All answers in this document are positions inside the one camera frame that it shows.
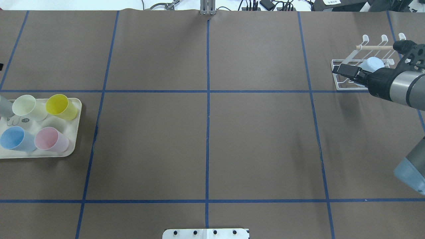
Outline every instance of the plastic cup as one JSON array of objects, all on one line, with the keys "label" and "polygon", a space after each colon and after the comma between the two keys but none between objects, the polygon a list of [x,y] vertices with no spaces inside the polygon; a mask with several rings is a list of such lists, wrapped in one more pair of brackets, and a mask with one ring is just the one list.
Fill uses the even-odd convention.
[{"label": "plastic cup", "polygon": [[49,114],[64,120],[73,120],[78,114],[78,109],[63,94],[50,97],[46,102],[46,110]]},{"label": "plastic cup", "polygon": [[0,137],[0,145],[5,149],[24,152],[36,149],[34,136],[19,126],[8,128]]},{"label": "plastic cup", "polygon": [[41,121],[47,117],[47,112],[43,105],[34,96],[26,94],[15,100],[12,111],[30,120]]},{"label": "plastic cup", "polygon": [[68,138],[53,127],[42,128],[34,139],[35,146],[41,150],[64,152],[68,149]]},{"label": "plastic cup", "polygon": [[12,102],[0,95],[0,117],[12,117]]},{"label": "plastic cup", "polygon": [[366,61],[360,63],[360,68],[371,73],[375,72],[377,69],[385,67],[384,63],[378,57],[369,57]]}]

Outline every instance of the white mounting plate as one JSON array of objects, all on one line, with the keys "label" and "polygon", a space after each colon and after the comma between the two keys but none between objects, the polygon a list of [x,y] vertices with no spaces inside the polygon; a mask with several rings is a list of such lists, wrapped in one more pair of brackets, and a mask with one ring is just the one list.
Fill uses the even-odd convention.
[{"label": "white mounting plate", "polygon": [[[37,99],[43,105],[46,104],[47,99]],[[64,120],[56,116],[48,114],[47,117],[42,121],[24,119],[18,115],[14,115],[10,118],[2,117],[0,119],[0,135],[12,126],[20,126],[34,136],[44,127],[53,127],[59,132],[64,134],[69,139],[69,147],[65,152],[57,153],[45,150],[36,149],[32,152],[22,152],[4,149],[0,146],[0,159],[17,159],[17,158],[45,158],[45,157],[66,157],[70,155],[77,142],[78,125],[81,117],[82,103],[77,98],[69,98],[69,100],[77,107],[78,115],[73,120]]]},{"label": "white mounting plate", "polygon": [[168,229],[162,234],[162,239],[249,239],[249,229]]}]

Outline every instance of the blue tape line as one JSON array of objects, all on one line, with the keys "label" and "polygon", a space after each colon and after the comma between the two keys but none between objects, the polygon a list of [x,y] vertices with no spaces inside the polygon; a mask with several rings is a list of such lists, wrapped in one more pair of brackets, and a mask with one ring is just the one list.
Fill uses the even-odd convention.
[{"label": "blue tape line", "polygon": [[316,130],[317,144],[319,145],[320,163],[322,165],[322,178],[323,178],[323,186],[324,186],[324,189],[325,189],[325,196],[326,196],[326,200],[327,200],[326,204],[327,204],[327,207],[328,207],[329,225],[330,225],[330,229],[331,229],[332,239],[335,239],[334,223],[333,223],[332,211],[331,211],[331,203],[329,202],[328,183],[326,181],[325,164],[323,163],[323,153],[322,153],[322,145],[320,143],[319,126],[317,125],[316,109],[314,107],[315,104],[314,104],[314,99],[313,99],[312,83],[310,81],[309,65],[308,65],[308,62],[307,62],[306,46],[305,46],[305,43],[304,43],[303,27],[302,27],[302,24],[301,24],[301,15],[300,15],[300,12],[297,12],[297,14],[298,14],[298,25],[300,26],[301,44],[303,46],[304,64],[306,65],[307,82],[308,82],[309,90],[310,90],[310,102],[311,102],[311,105],[312,105],[313,119],[314,119],[314,125],[315,125],[314,128]]},{"label": "blue tape line", "polygon": [[0,90],[0,92],[37,92],[37,93],[72,92],[72,93],[101,93],[101,92],[102,92],[102,90]]},{"label": "blue tape line", "polygon": [[13,46],[13,49],[12,49],[12,54],[10,54],[9,61],[7,62],[6,69],[4,70],[4,75],[3,75],[3,78],[1,79],[1,83],[0,83],[0,90],[3,88],[3,84],[6,80],[7,72],[9,71],[10,64],[12,63],[13,55],[15,55],[15,51],[16,51],[16,48],[18,46],[19,39],[21,38],[22,31],[24,30],[26,20],[28,19],[28,14],[29,14],[29,11],[27,11],[27,13],[25,14],[24,21],[22,22],[21,29],[19,30],[18,38],[16,38],[15,45]]},{"label": "blue tape line", "polygon": [[203,199],[170,199],[170,200],[86,200],[85,203],[205,203]]},{"label": "blue tape line", "polygon": [[61,199],[0,199],[0,203],[81,203],[82,200]]},{"label": "blue tape line", "polygon": [[425,123],[424,123],[424,119],[423,119],[423,117],[422,117],[421,111],[420,111],[420,110],[417,110],[417,111],[418,111],[418,115],[419,115],[419,121],[421,122],[422,129],[423,129],[423,131],[424,131],[424,133],[425,133]]},{"label": "blue tape line", "polygon": [[306,203],[327,202],[326,199],[210,199],[209,203]]},{"label": "blue tape line", "polygon": [[210,198],[210,19],[207,20],[207,137],[205,143],[205,228],[209,227]]},{"label": "blue tape line", "polygon": [[396,35],[394,34],[393,23],[391,21],[390,12],[388,10],[387,10],[387,18],[388,18],[388,23],[390,24],[391,35],[393,36],[394,42],[396,42],[397,39],[396,39]]},{"label": "blue tape line", "polygon": [[[102,93],[103,90],[0,90],[0,92]],[[315,91],[313,93],[369,93],[369,91]],[[208,93],[206,90],[105,90],[105,93]],[[210,93],[310,93],[305,90],[210,90]]]},{"label": "blue tape line", "polygon": [[105,90],[106,93],[206,93],[203,90]]},{"label": "blue tape line", "polygon": [[114,43],[114,40],[115,40],[115,33],[116,33],[116,26],[118,24],[118,17],[119,17],[119,11],[116,11],[115,25],[113,27],[112,40],[111,40],[110,49],[109,49],[108,64],[106,65],[105,80],[103,82],[102,96],[100,97],[99,111],[97,113],[96,127],[95,127],[95,130],[94,130],[93,143],[91,145],[90,160],[88,162],[87,175],[86,175],[86,178],[85,178],[84,191],[83,191],[83,196],[82,196],[80,215],[79,215],[79,218],[78,218],[77,231],[75,233],[75,239],[79,238],[79,232],[80,232],[80,229],[81,229],[82,216],[83,216],[83,213],[84,213],[85,198],[87,196],[88,181],[90,179],[90,171],[91,171],[91,166],[92,166],[92,163],[93,163],[94,146],[96,144],[97,133],[98,133],[98,129],[99,129],[99,118],[100,118],[100,114],[102,112],[103,99],[105,97],[105,89],[106,89],[106,83],[108,81],[109,66],[111,65],[110,60],[111,60],[111,57],[112,57],[113,43]]},{"label": "blue tape line", "polygon": [[[87,199],[85,204],[173,204],[173,203],[325,203],[325,202],[425,202],[425,198],[349,198],[349,199]],[[0,199],[0,203],[82,203],[66,199]]]},{"label": "blue tape line", "polygon": [[330,202],[425,202],[425,198],[354,198],[330,199]]},{"label": "blue tape line", "polygon": [[309,93],[303,90],[211,90],[211,93]]},{"label": "blue tape line", "polygon": [[205,228],[210,228],[210,219],[209,219],[209,211],[210,211],[209,203],[205,203]]}]

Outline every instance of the table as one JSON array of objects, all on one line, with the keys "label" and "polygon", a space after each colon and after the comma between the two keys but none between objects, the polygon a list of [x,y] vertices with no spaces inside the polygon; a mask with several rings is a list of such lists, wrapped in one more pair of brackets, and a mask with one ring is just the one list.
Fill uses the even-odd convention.
[{"label": "table", "polygon": [[0,94],[83,103],[72,155],[0,161],[0,237],[422,238],[425,198],[392,171],[423,112],[335,91],[329,63],[362,34],[422,43],[424,19],[0,11]]}]

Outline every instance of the pink cup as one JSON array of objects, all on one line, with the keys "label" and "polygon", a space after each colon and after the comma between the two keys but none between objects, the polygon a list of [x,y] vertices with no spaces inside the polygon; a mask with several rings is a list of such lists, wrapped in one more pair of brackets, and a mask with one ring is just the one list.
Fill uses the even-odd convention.
[{"label": "pink cup", "polygon": [[53,127],[42,128],[34,139],[35,146],[41,150],[64,152],[68,149],[68,138]]}]

